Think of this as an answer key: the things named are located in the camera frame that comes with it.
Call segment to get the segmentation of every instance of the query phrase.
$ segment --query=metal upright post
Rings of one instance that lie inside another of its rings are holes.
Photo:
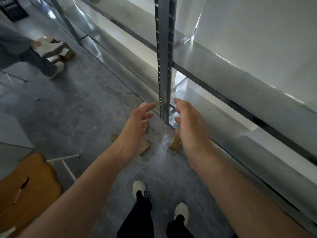
[[[81,39],[79,37],[79,35],[77,34],[77,32],[75,31],[75,29],[73,28],[72,24],[70,23],[70,21],[65,17],[64,13],[63,13],[63,9],[61,8],[61,6],[59,5],[57,0],[50,0],[53,7],[56,9],[56,11],[58,12],[58,14],[61,16],[61,18],[63,19],[63,21],[65,22],[66,26],[68,27],[69,31],[72,33],[72,35],[74,36],[76,42],[79,45],[81,44]]]
[[[176,0],[154,0],[161,119],[169,122]]]

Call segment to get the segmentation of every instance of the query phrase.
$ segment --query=forearm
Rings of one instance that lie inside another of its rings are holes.
[[[197,169],[240,238],[311,237],[216,151]]]
[[[118,161],[111,148],[103,152],[20,237],[87,237],[121,170]]]

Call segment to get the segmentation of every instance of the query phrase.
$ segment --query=white shoe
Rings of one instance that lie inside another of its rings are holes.
[[[146,196],[146,188],[145,188],[145,184],[143,184],[140,180],[136,180],[133,183],[133,188],[132,188],[132,192],[133,192],[133,196],[135,198],[137,198],[137,192],[141,191],[141,194],[145,197]]]
[[[174,220],[179,215],[182,215],[184,217],[184,226],[186,226],[188,223],[188,220],[189,220],[189,209],[188,209],[187,204],[181,202],[177,205],[175,212],[174,212]]]
[[[43,58],[48,58],[61,53],[64,46],[62,43],[47,43],[43,42],[42,46],[35,49],[35,51]]]
[[[55,72],[55,74],[53,76],[50,76],[49,78],[54,78],[56,77],[56,75],[58,75],[61,71],[64,70],[65,68],[65,64],[63,62],[57,62],[54,65],[57,66],[57,71]]]

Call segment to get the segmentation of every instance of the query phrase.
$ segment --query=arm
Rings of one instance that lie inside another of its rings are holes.
[[[21,235],[25,237],[87,237],[105,204],[118,173],[134,158],[153,117],[155,103],[135,109],[121,134],[81,177]]]
[[[200,113],[175,98],[175,118],[190,166],[199,174],[240,238],[312,237],[284,214],[247,179],[228,164],[212,146]]]

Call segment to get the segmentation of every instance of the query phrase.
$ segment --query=person's left hand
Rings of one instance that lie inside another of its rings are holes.
[[[144,102],[140,107],[133,110],[119,137],[112,144],[111,149],[116,152],[123,168],[136,156],[141,137],[145,134],[148,125],[148,119],[153,117],[153,113],[147,112],[155,106],[156,103]]]

